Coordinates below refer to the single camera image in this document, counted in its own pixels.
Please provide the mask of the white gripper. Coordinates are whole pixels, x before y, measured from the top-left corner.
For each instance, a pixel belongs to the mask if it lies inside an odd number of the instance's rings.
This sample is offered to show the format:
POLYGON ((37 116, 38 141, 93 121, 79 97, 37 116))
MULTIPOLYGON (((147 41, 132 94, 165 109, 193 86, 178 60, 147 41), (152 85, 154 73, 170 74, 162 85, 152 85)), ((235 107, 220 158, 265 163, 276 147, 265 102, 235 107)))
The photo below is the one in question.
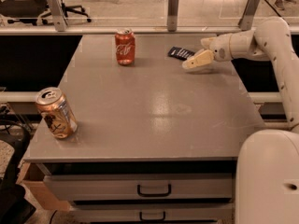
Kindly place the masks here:
POLYGON ((193 56, 184 61, 182 67, 189 70, 209 65, 214 61, 214 58, 218 62, 231 61, 233 59, 230 50, 231 36, 231 34, 226 34, 217 37, 202 38, 201 45, 204 49, 200 49, 193 56))

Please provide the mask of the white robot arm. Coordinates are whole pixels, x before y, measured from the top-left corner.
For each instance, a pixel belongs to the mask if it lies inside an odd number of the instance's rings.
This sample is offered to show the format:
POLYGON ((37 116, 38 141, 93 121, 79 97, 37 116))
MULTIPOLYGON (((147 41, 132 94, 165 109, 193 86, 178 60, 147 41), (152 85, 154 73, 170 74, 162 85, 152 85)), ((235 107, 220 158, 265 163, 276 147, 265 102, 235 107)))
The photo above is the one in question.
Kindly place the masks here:
POLYGON ((237 158, 235 224, 299 224, 299 58, 280 17, 256 28, 201 40, 185 69, 244 58, 272 64, 285 118, 251 134, 237 158))

